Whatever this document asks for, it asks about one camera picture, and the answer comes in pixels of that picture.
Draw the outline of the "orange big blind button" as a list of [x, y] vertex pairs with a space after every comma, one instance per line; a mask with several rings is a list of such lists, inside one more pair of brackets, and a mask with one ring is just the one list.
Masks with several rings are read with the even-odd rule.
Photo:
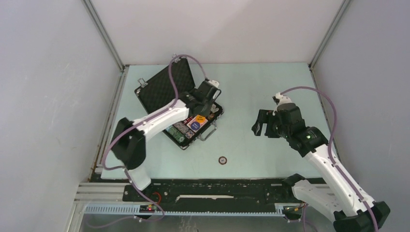
[[204, 116], [197, 115], [195, 118], [195, 121], [198, 122], [199, 124], [204, 124], [207, 122], [207, 119]]

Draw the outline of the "blue small blind button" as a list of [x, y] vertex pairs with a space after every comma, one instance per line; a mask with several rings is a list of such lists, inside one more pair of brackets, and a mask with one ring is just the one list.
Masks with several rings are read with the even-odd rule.
[[189, 128], [193, 131], [198, 131], [201, 128], [201, 124], [196, 121], [193, 121], [189, 124]]

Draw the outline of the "black aluminium poker case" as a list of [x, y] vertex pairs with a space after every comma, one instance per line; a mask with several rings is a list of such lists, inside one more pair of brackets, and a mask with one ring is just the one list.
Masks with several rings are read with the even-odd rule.
[[[193, 88], [199, 87], [194, 83], [187, 56], [176, 57], [170, 66], [162, 69], [147, 81], [139, 79], [139, 83], [140, 86], [134, 92], [148, 114], [171, 103], [176, 93], [181, 97], [183, 92], [188, 92]], [[185, 137], [183, 143], [177, 143], [166, 131], [169, 126], [163, 130], [163, 134], [183, 150], [187, 149], [197, 139], [206, 141], [217, 130], [216, 121], [224, 113], [224, 109], [220, 104], [216, 102], [214, 102], [214, 104], [219, 108], [219, 111], [204, 116], [208, 122], [195, 132], [192, 138], [188, 139]], [[189, 116], [180, 122], [187, 125], [194, 117], [195, 116]]]

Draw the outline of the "brown 100 poker chip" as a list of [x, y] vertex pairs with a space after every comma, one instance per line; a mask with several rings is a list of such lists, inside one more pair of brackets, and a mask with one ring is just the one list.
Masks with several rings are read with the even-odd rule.
[[221, 156], [218, 159], [219, 164], [225, 165], [227, 163], [227, 158], [225, 156]]

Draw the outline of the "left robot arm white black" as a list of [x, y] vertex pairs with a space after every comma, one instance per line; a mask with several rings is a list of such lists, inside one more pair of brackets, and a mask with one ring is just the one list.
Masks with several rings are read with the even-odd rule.
[[151, 178], [144, 167], [146, 143], [177, 122], [190, 117], [207, 118], [220, 93], [218, 81], [204, 80], [198, 88], [181, 94], [145, 117], [135, 120], [123, 118], [117, 123], [109, 150], [121, 161], [121, 169], [134, 185], [134, 195], [139, 200], [148, 201], [153, 195]]

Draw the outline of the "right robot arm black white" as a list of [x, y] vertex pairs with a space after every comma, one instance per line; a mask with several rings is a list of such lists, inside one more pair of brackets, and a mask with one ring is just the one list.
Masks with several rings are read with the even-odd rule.
[[294, 103], [261, 109], [251, 130], [268, 138], [284, 138], [289, 146], [307, 160], [321, 175], [333, 197], [313, 186], [303, 176], [294, 174], [283, 180], [282, 198], [287, 202], [299, 199], [315, 208], [333, 224], [337, 232], [377, 232], [391, 210], [386, 202], [377, 202], [368, 195], [331, 151], [330, 143], [316, 127], [308, 127]]

